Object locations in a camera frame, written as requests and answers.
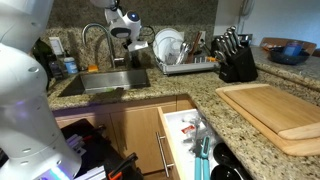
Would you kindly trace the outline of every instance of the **granite countertop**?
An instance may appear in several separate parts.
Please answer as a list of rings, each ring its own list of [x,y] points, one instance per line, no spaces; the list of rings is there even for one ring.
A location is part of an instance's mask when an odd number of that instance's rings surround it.
[[[304,67],[283,67],[269,62],[267,54],[259,48],[252,48],[252,52],[259,77],[250,83],[268,83],[319,104],[320,93],[317,90],[320,81],[316,74],[303,77],[307,73]],[[70,77],[52,87],[49,105],[52,110],[59,110],[188,94],[254,179],[320,179],[320,156],[294,157],[284,154],[215,93],[219,87],[239,83],[224,83],[215,72],[168,77],[155,67],[147,69],[147,73],[151,84],[148,88],[58,97],[74,78]]]

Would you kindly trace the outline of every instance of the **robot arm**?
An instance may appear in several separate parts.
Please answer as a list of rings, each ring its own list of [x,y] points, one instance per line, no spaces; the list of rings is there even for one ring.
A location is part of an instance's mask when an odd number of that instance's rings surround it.
[[[90,0],[97,7],[105,8],[105,17],[110,33],[117,38],[129,38],[128,50],[135,51],[148,47],[146,41],[139,41],[141,20],[137,13],[128,11],[125,15],[119,9],[120,0]]]
[[[52,4],[0,0],[0,147],[9,157],[0,179],[72,179],[81,166],[48,105],[45,70],[27,54]]]

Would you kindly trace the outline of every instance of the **black knife block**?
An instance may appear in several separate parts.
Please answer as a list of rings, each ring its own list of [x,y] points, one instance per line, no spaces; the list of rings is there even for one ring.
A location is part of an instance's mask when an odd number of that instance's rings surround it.
[[[221,64],[219,73],[224,82],[249,82],[258,77],[250,47],[239,49],[237,54],[227,57],[227,63]]]

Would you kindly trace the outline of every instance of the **wall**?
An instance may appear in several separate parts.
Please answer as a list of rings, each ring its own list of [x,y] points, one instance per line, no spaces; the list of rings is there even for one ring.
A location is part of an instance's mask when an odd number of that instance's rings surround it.
[[[192,41],[196,32],[206,31],[206,43],[210,43],[213,34],[217,0],[122,0],[124,11],[136,11],[143,26],[150,25],[155,33],[166,27],[185,32],[185,39]],[[110,67],[108,47],[103,32],[92,28],[87,34],[87,47],[81,40],[82,29],[92,22],[106,26],[104,10],[94,7],[89,0],[55,0],[46,33],[42,39],[49,42],[48,37],[60,37],[65,49],[77,60],[79,66],[97,64],[100,69]],[[152,37],[144,37],[149,42]],[[118,57],[126,56],[122,47],[125,40],[113,38]],[[152,47],[139,51],[143,63],[152,65],[154,60]]]
[[[239,0],[219,1],[215,34],[223,26],[238,25],[240,4]],[[263,37],[282,37],[313,42],[319,47],[319,9],[319,0],[255,0],[250,16],[239,24],[239,29],[243,25],[240,33],[253,34],[253,45],[259,45]]]

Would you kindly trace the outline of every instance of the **tile backsplash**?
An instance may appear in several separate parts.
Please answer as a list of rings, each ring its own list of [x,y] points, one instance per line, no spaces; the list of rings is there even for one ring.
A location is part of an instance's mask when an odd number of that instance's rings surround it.
[[[192,42],[197,31],[206,31],[206,43],[210,46],[213,35],[218,0],[123,0],[123,11],[133,10],[141,18],[142,26],[153,27],[155,33],[171,27],[185,32],[185,40]],[[89,0],[55,0],[46,32],[42,40],[49,43],[50,36],[60,37],[66,50],[75,57],[78,66],[97,64],[102,71],[110,67],[109,50],[104,33],[91,28],[87,33],[87,46],[82,44],[82,29],[89,23],[106,26],[104,9],[93,6]],[[147,33],[143,28],[141,34]],[[126,56],[122,43],[124,39],[112,38],[116,56]],[[152,47],[139,50],[142,63],[152,65]]]

